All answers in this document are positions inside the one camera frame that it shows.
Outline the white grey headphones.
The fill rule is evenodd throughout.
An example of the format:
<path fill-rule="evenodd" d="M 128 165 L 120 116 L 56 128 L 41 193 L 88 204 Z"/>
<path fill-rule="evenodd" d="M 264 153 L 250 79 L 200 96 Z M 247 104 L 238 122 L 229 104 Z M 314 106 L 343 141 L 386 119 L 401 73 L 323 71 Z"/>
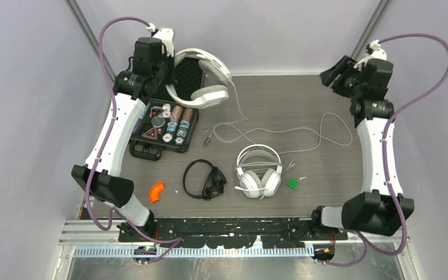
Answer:
<path fill-rule="evenodd" d="M 270 146 L 253 144 L 240 151 L 235 171 L 239 185 L 235 189 L 249 198 L 272 197 L 281 185 L 282 174 L 296 165 L 282 163 L 279 153 Z"/>

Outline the green toy brick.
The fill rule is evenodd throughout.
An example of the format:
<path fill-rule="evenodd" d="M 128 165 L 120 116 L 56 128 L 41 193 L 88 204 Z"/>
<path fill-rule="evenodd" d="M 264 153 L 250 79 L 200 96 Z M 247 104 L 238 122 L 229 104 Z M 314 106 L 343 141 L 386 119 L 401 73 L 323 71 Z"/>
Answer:
<path fill-rule="evenodd" d="M 296 180 L 296 179 L 290 179 L 290 180 L 288 181 L 288 184 L 287 184 L 287 186 L 288 186 L 291 190 L 296 190 L 297 187 L 298 187 L 298 185 L 299 185 L 299 181 Z"/>

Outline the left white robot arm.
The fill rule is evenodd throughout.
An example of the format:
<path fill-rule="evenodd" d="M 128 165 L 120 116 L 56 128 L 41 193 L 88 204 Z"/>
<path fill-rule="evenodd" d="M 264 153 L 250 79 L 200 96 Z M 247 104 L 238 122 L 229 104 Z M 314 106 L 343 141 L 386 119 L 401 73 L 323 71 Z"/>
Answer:
<path fill-rule="evenodd" d="M 162 84 L 174 80 L 174 44 L 170 38 L 141 37 L 135 43 L 131 67 L 107 78 L 111 103 L 91 154 L 74 165 L 73 179 L 85 191 L 125 219 L 133 234 L 150 241 L 156 232 L 153 212 L 134 194 L 134 182 L 122 178 L 121 165 L 140 115 Z"/>

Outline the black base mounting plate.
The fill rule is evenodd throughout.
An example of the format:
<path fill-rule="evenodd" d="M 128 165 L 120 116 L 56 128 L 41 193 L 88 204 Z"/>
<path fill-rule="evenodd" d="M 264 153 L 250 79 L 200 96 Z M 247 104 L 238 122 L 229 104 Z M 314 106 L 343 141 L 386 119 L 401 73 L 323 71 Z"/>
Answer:
<path fill-rule="evenodd" d="M 176 247 L 187 249 L 247 249 L 255 242 L 265 249 L 282 249 L 298 248 L 303 241 L 331 244 L 348 239 L 346 233 L 314 232 L 309 218 L 159 218 L 149 225 L 146 235 L 167 240 L 163 248 L 180 238 Z"/>

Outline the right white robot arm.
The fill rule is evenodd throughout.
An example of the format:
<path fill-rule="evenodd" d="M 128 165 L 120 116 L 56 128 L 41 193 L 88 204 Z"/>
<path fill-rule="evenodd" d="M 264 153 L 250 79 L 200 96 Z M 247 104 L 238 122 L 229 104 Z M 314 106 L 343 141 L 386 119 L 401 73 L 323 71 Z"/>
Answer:
<path fill-rule="evenodd" d="M 414 211 L 414 201 L 404 196 L 394 163 L 395 113 L 385 98 L 393 64 L 384 58 L 356 62 L 343 56 L 320 74 L 321 82 L 351 101 L 362 147 L 363 182 L 360 194 L 343 206 L 318 206 L 311 214 L 310 233 L 325 239 L 341 229 L 392 236 Z"/>

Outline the black poker chip case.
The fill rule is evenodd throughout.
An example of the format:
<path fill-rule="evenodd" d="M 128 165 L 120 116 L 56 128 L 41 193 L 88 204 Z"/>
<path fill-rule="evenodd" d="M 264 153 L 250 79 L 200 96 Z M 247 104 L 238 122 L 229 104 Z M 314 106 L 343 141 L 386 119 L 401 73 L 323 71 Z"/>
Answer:
<path fill-rule="evenodd" d="M 178 97 L 188 100 L 204 85 L 204 76 L 196 58 L 183 59 L 176 66 L 174 87 Z M 178 104 L 163 85 L 159 86 L 132 131 L 128 143 L 131 156 L 157 161 L 163 151 L 187 152 L 198 119 L 197 109 Z"/>

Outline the black wired headphones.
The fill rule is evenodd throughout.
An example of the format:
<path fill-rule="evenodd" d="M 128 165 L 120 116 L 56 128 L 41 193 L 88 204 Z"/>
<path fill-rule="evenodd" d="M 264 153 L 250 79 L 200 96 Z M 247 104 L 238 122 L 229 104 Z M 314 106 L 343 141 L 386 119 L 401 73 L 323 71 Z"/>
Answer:
<path fill-rule="evenodd" d="M 201 190 L 200 195 L 195 195 L 195 194 L 190 193 L 186 187 L 187 174 L 190 171 L 190 169 L 197 163 L 205 163 L 206 165 L 208 165 L 211 168 L 208 175 L 206 176 L 206 179 L 204 181 L 203 188 Z M 222 173 L 222 171 L 218 167 L 213 165 L 210 161 L 205 160 L 205 159 L 197 159 L 197 160 L 192 161 L 185 168 L 185 171 L 183 173 L 183 178 L 182 178 L 183 190 L 189 197 L 194 198 L 194 199 L 206 200 L 206 201 L 210 201 L 213 198 L 223 195 L 226 184 L 227 184 L 227 179 L 226 179 L 225 175 Z"/>

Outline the aluminium slotted rail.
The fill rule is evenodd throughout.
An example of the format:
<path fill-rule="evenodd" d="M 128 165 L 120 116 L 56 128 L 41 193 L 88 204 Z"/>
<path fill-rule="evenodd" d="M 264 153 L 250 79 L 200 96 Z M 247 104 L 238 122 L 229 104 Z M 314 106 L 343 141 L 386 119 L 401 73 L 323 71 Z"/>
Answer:
<path fill-rule="evenodd" d="M 314 248 L 311 244 L 297 248 L 264 248 L 262 245 L 249 248 L 167 248 L 159 246 L 77 246 L 74 257 L 82 258 L 156 258 L 164 255 L 167 258 L 202 258 L 202 257 L 313 257 Z"/>

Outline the orange curved plastic piece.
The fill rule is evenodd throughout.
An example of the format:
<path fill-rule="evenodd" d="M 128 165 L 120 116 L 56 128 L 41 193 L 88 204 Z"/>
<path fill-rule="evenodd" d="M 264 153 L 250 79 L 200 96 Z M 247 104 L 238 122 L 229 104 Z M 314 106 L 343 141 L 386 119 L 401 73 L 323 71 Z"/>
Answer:
<path fill-rule="evenodd" d="M 149 191 L 149 201 L 155 203 L 160 200 L 160 193 L 165 190 L 163 182 L 159 181 Z"/>

